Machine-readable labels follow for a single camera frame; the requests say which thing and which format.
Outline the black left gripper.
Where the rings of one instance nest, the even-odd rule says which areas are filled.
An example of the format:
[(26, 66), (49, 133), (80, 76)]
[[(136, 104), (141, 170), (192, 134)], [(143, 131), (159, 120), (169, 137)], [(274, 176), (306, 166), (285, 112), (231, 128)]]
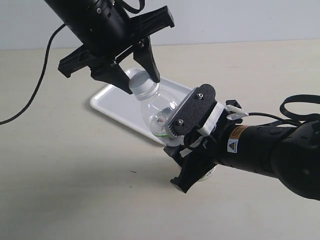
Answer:
[(131, 95), (130, 78), (119, 66), (128, 55), (155, 83), (160, 82), (150, 36), (175, 26), (167, 6), (141, 14), (131, 6), (58, 6), (57, 15), (82, 46), (63, 58), (58, 70), (67, 78), (89, 67), (90, 76)]

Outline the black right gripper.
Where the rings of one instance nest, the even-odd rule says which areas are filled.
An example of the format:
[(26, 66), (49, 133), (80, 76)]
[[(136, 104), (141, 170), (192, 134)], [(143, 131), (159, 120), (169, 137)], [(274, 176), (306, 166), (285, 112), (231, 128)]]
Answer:
[(227, 130), (243, 121), (238, 116), (235, 120), (228, 119), (228, 116), (232, 114), (236, 115), (237, 112), (224, 109), (216, 127), (209, 136), (202, 136), (193, 130), (184, 136), (182, 145), (163, 148), (163, 151), (180, 167), (179, 175), (170, 180), (176, 189), (187, 193), (196, 182), (212, 174), (217, 165), (218, 157), (226, 151), (223, 137), (227, 134)]

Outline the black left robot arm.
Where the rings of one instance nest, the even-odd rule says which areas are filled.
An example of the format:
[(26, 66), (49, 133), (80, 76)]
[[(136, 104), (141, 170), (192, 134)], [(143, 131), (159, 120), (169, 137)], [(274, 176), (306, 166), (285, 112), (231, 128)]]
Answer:
[(88, 67), (92, 79), (130, 95), (130, 78), (120, 62), (133, 55), (150, 79), (160, 82), (150, 36), (175, 26), (168, 6), (142, 14), (143, 0), (138, 9), (123, 0), (48, 0), (46, 4), (82, 43), (59, 61), (58, 70), (66, 78)]

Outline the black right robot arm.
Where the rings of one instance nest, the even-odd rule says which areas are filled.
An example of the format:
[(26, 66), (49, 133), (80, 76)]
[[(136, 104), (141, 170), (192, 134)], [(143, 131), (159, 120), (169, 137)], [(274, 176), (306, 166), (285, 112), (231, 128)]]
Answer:
[(217, 165), (276, 178), (293, 193), (320, 198), (320, 116), (299, 115), (280, 106), (284, 118), (262, 125), (243, 125), (247, 113), (236, 100), (192, 97), (166, 124), (181, 138), (165, 153), (180, 167), (171, 183), (186, 193)]

